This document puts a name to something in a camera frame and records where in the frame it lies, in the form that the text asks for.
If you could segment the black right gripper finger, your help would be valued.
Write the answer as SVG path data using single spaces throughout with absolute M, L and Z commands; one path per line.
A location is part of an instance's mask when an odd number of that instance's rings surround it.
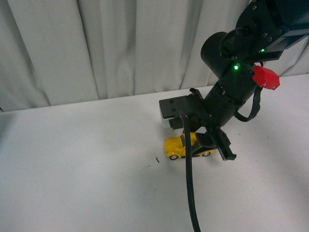
M 183 121 L 179 117 L 169 119 L 169 126 L 172 130 L 183 129 Z
M 195 155 L 203 155 L 205 153 L 211 153 L 211 150 L 216 150 L 217 145 L 212 140 L 208 132 L 196 133 L 197 145 L 195 145 Z

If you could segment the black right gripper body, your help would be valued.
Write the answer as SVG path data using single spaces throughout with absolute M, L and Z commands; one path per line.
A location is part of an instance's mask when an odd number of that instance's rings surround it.
M 236 154 L 229 148 L 231 142 L 221 128 L 234 116 L 236 101 L 219 87 L 212 88 L 205 98 L 202 97 L 198 89 L 191 88 L 190 92 L 187 96 L 193 113 L 186 115 L 180 111 L 176 116 L 183 121 L 183 131 L 208 132 L 217 145 L 222 159 L 234 160 Z M 191 139 L 186 140 L 185 138 L 185 151 L 186 157 L 192 157 Z

